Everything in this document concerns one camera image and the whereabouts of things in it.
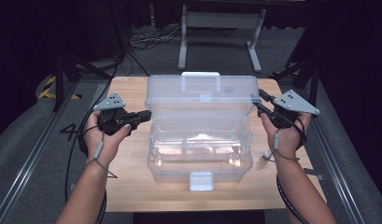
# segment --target plastic storage box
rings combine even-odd
[[[252,76],[150,77],[148,166],[154,179],[191,182],[196,190],[241,180],[253,164],[248,114],[260,101]]]

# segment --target table surface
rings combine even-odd
[[[129,112],[145,110],[147,82],[147,77],[115,77],[108,95],[116,91],[126,102],[125,109]],[[281,95],[275,80],[258,79],[258,85],[271,95]],[[212,191],[190,191],[189,183],[155,182],[147,166],[151,122],[141,123],[120,144],[118,155],[109,167],[118,178],[109,178],[106,184],[107,212],[285,208],[276,187],[275,164],[260,161],[260,156],[268,146],[266,132],[257,112],[249,115],[249,125],[254,135],[251,143],[253,167],[241,181],[214,183]],[[297,156],[304,168],[313,169],[304,147],[298,150]],[[310,175],[309,178],[325,199],[317,177]]]

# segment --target yellow tape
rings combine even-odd
[[[53,82],[56,80],[56,76],[55,75],[51,75],[51,77],[49,78],[48,82],[46,83],[45,87],[43,88],[42,92],[39,93],[39,96],[38,98],[50,98],[50,99],[56,99],[56,94],[53,94],[53,93],[49,93],[49,89],[51,87],[51,85],[53,84]],[[80,98],[82,98],[82,95],[81,94],[74,94],[71,99],[73,100],[79,100]]]

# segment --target sensor tracker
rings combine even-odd
[[[126,104],[120,98],[117,92],[114,92],[111,96],[107,97],[102,102],[98,103],[93,107],[93,110],[106,110],[106,109],[116,109],[125,107]]]
[[[294,112],[305,112],[313,115],[319,114],[319,110],[313,107],[309,102],[302,98],[293,90],[287,91],[281,96],[275,98],[276,105]]]

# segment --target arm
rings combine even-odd
[[[88,128],[97,125],[99,111],[91,113],[88,119]],[[103,169],[93,160],[94,152],[102,140],[103,133],[96,127],[86,132],[86,141],[89,150],[88,165],[72,192],[63,212],[56,223],[95,223],[106,190],[106,170],[115,158],[119,144],[130,131],[130,125],[125,125],[112,136],[104,136],[104,145],[98,157]]]
[[[299,120],[306,131],[311,115],[301,113]],[[262,124],[268,134],[269,147],[273,148],[273,139],[277,128],[265,114],[261,114]],[[298,161],[284,158],[296,158],[296,148],[300,141],[300,135],[294,128],[282,129],[279,133],[278,153],[274,153],[277,176],[281,187],[292,206],[309,223],[336,223],[335,218],[324,202],[313,183],[307,177],[304,169]],[[291,223],[300,223],[299,220],[288,211]]]

